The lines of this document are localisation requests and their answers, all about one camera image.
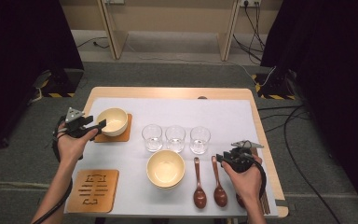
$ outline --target power outlet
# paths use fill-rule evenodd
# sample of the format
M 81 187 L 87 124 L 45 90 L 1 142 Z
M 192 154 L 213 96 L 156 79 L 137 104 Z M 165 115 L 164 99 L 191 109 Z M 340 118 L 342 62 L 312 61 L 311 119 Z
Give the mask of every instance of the power outlet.
M 245 1 L 248 2 L 248 7 L 260 7 L 261 4 L 261 0 L 241 0 L 240 7 L 245 7 Z

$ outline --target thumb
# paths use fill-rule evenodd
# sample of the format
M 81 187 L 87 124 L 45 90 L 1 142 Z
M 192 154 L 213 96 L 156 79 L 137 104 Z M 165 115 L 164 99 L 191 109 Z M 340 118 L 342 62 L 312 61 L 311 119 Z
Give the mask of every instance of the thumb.
M 98 132 L 98 129 L 93 129 L 91 131 L 89 131 L 88 133 L 86 133 L 85 135 L 83 135 L 81 138 L 83 138 L 83 140 L 85 140 L 85 142 L 89 141 L 91 138 L 93 138 Z
M 226 173 L 229 176 L 232 176 L 232 175 L 236 174 L 236 172 L 232 169 L 232 167 L 228 163 L 226 163 L 225 161 L 222 161 L 222 166 L 223 166 L 223 169 L 225 169 Z

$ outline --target black curtain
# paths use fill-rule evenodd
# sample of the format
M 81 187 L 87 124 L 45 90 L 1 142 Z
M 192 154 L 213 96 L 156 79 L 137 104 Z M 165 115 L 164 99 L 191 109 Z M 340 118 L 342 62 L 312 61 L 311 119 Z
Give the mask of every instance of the black curtain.
M 83 69 L 58 0 L 0 1 L 0 139 L 7 137 L 46 70 Z
M 284 0 L 265 50 L 262 65 L 297 72 L 331 154 L 358 193 L 358 1 Z

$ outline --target person's left hand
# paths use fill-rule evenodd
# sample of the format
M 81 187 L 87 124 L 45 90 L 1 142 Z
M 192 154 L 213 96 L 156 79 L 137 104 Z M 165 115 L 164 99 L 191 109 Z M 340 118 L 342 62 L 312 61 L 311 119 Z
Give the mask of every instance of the person's left hand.
M 64 123 L 60 125 L 58 129 L 62 129 Z M 93 129 L 83 135 L 80 138 L 74 138 L 68 134 L 59 133 L 58 134 L 58 150 L 60 152 L 61 161 L 77 161 L 84 151 L 84 147 L 87 142 L 94 137 L 98 132 L 98 129 Z

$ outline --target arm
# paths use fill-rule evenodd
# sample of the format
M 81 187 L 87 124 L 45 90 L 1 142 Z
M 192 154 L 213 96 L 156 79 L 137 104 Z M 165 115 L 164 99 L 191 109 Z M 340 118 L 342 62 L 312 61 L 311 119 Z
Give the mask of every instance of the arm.
M 256 161 L 261 163 L 261 158 L 254 155 Z M 236 173 L 231 166 L 222 162 L 223 168 L 231 179 L 235 191 L 242 197 L 248 213 L 249 222 L 252 224 L 264 224 L 266 220 L 258 198 L 261 187 L 261 174 L 254 165 L 243 173 Z
M 61 136 L 63 133 L 58 135 L 58 149 L 60 151 L 61 162 L 48 188 L 48 192 L 32 219 L 32 223 L 45 215 L 65 194 L 71 182 L 72 173 L 75 170 L 77 160 L 83 154 L 84 146 L 97 132 L 97 129 L 91 130 L 81 138 L 73 138 L 69 135 Z M 61 206 L 54 214 L 46 219 L 44 223 L 61 223 L 63 208 L 64 206 Z

